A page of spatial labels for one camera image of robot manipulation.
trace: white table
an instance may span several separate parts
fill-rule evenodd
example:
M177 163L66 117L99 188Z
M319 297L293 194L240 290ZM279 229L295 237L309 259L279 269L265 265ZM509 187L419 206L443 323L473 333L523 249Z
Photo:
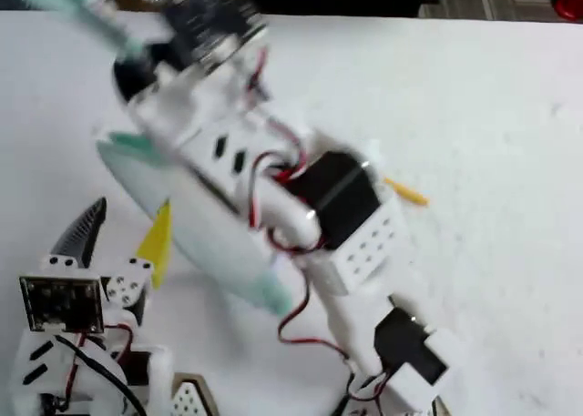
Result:
M145 36L161 32L151 15L126 17ZM454 415L577 413L583 27L272 22L273 92L296 98L335 132L378 137L387 174L432 199L429 209L407 207L416 255L399 284L467 342L468 365L445 393ZM46 14L0 14L0 38L6 372L25 324L16 276L36 268L70 219L107 196L97 258L132 251L149 222L93 146L95 126L132 129L111 89L113 56ZM299 293L297 277L284 278ZM172 320L178 315L184 328ZM275 326L178 257L145 328L175 351L179 370L206 376L222 414L327 414L344 367L323 349L283 347ZM321 306L314 302L291 332L325 333Z

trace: yellow part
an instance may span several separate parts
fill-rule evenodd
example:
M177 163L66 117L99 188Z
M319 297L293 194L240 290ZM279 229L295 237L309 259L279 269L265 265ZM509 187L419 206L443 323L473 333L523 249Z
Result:
M172 246L172 214L167 200L159 209L154 225L139 245L136 257L147 259L154 265L152 286L158 289L168 269L170 248Z
M392 186L394 191L404 199L407 199L410 202L413 202L417 205L428 205L429 199L423 196L421 193L417 193L410 188L405 187L403 184L399 184L398 182L394 182L392 179L384 177L384 182L387 183L389 186Z

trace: wire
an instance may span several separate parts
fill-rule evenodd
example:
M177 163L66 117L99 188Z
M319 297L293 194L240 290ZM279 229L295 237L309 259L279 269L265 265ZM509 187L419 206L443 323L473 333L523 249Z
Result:
M313 248L301 248L299 246L284 246L282 245L276 238L275 238L275 229L268 228L267 229L267 240L270 244L277 250L281 252L286 252L291 255L304 255L314 252L315 250L321 249L324 245L323 238L320 238L320 241L314 246Z
M310 302L310 296L311 296L310 281L308 280L308 276L306 275L304 270L300 269L300 272L303 275L303 285L304 285L304 289L305 289L303 301L300 303L300 305L298 305L295 309L293 309L292 312L290 312L285 318L283 318L281 320L280 325L277 327L277 337L278 337L279 341L281 343L286 344L286 345L314 345L314 344L315 345L322 345L322 346L325 346L326 348L330 348L331 350L338 352L338 354L340 354L340 356L344 360L348 360L348 358L349 358L348 353L345 350L343 350L342 348L340 348L338 345L335 345L334 343L331 343L328 340L320 339L320 338L316 338L316 337L299 338L299 339L288 339L286 337L283 337L283 330L285 329L285 327L292 320L294 320L298 316L300 316L300 314L302 314L302 312L306 309L306 307L308 306L308 303Z
M73 343L71 343L64 337L55 336L55 340L70 348L91 370L93 370L95 373L98 373L107 381L109 381L113 386L115 386L128 399L128 401L131 402L139 416L148 416L146 414L146 410L144 410L144 407L142 406L141 402L136 397L134 392L131 391L126 384L121 382L121 380L119 380L118 377L116 377L113 373L107 370L101 363L88 357L85 352L83 352L81 349L79 349L77 346L75 346Z
M123 358L129 353L131 343L134 340L134 331L126 323L119 323L118 325L106 325L106 328L113 330L124 330L128 333L128 341L126 342L124 349L116 356L116 361L121 364Z
M80 334L79 341L77 343L78 348L82 348L85 344L85 340L87 339L86 334ZM77 370L79 366L75 363L77 359L77 355L73 357L73 364L71 365L71 369L69 374L66 377L66 385L65 385L65 398L59 402L56 406L56 409L65 412L69 409L69 405L71 403L71 396L73 395L73 385L75 384L75 378L77 376Z
M351 385L352 385L352 383L353 383L353 379L349 381L349 383L348 383L348 385L347 385L347 387L346 387L346 394L347 394L347 395L350 397L350 399L351 399L351 400L355 400L355 401L357 401L357 402L371 402L371 401L375 401L375 400L379 399L379 397L381 396L381 394L382 394L382 393L383 393L383 391L384 391L384 387L386 386L386 383L387 383L387 382L389 382L389 379L390 379L391 377L389 377L389 375L387 375L387 374L386 374L386 372L382 372L380 375L378 375L377 377L374 377L374 378L373 378L373 380L372 380L372 381L370 381L370 382L373 382L373 381L375 381L375 380L378 380L378 379L379 379L379 378L381 378L383 375L384 375L384 379L383 379L381 382L379 382L378 384L376 384L376 385L374 386L374 389L373 389L373 390L374 390L374 392L373 392L373 395L372 395L372 396L369 396L369 397L363 398L363 397L361 397L361 396L357 396L357 395L355 395L354 393L352 393L352 392L350 391L350 386L351 386Z
M261 48L259 52L259 59L257 61L257 66L255 67L255 71L249 77L249 81L247 82L246 87L246 96L249 102L249 108L253 108L257 106L257 96L261 97L262 99L268 99L265 90L261 87L261 74L263 73L263 69L267 65L267 56L268 56L269 49L267 46Z
M283 159L283 154L276 151L267 151L259 154L251 166L251 172L249 177L249 226L251 228L258 228L258 213L255 207L255 183L257 182L257 170L263 159L267 157L279 157Z

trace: yellow wedge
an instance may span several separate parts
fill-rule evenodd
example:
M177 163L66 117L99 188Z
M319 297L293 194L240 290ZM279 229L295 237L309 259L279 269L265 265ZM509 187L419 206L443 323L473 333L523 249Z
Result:
M154 264L152 286L159 289L168 269L172 246L172 213L167 200L159 209L154 225L139 245L136 257L147 259Z

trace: circuit board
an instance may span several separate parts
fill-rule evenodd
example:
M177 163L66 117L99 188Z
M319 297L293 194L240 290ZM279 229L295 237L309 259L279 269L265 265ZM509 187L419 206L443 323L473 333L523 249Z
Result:
M99 279L20 277L31 331L103 332Z
M209 72L220 63L209 62L208 56L227 37L237 39L234 53L266 27L251 0L165 0L161 13L179 44Z

